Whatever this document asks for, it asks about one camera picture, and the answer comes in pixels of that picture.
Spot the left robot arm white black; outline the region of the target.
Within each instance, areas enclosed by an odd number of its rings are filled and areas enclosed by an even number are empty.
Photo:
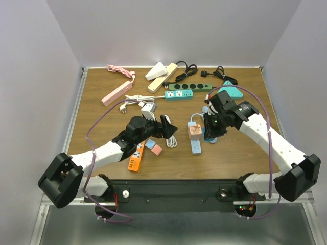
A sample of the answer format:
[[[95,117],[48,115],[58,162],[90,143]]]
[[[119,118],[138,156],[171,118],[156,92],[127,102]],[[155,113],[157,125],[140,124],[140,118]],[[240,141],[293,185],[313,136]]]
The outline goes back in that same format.
[[[86,195],[98,196],[102,201],[113,197],[113,188],[102,177],[91,173],[110,163],[121,162],[150,137],[168,139],[177,131],[165,116],[161,121],[134,116],[117,137],[98,148],[77,155],[58,154],[37,185],[57,208],[67,206],[73,199]]]

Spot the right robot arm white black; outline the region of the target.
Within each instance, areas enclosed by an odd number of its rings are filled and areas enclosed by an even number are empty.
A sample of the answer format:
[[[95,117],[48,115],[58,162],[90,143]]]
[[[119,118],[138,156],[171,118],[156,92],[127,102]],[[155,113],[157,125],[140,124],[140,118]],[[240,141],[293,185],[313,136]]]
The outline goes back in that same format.
[[[250,102],[236,102],[223,90],[207,94],[208,112],[204,114],[204,139],[222,137],[228,127],[252,139],[269,156],[269,164],[276,164],[279,171],[268,174],[248,173],[239,177],[235,193],[241,199],[254,194],[279,194],[293,202],[316,184],[321,160],[307,155],[286,141],[270,125],[269,116],[262,116]]]

